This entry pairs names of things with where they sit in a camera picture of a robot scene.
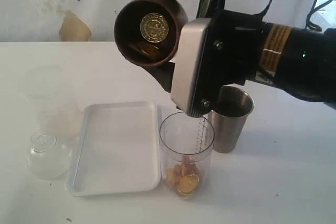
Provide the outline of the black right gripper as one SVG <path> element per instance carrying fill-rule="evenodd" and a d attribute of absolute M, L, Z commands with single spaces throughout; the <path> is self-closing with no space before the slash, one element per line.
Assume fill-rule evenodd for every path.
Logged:
<path fill-rule="evenodd" d="M 257 15 L 224 9 L 225 0 L 202 0 L 197 16 L 210 19 L 194 84 L 194 111 L 210 111 L 222 86 L 244 85 L 257 68 L 265 23 Z M 171 93 L 175 63 L 143 67 Z"/>

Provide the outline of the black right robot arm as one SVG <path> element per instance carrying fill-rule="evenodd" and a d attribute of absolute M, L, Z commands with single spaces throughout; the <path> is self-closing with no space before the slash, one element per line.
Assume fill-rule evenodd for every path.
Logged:
<path fill-rule="evenodd" d="M 268 23 L 266 11 L 226 10 L 225 0 L 199 0 L 197 18 L 184 25 L 175 64 L 165 70 L 177 108 L 208 113 L 224 85 L 247 80 L 308 102 L 335 105 L 335 29 L 323 33 Z"/>

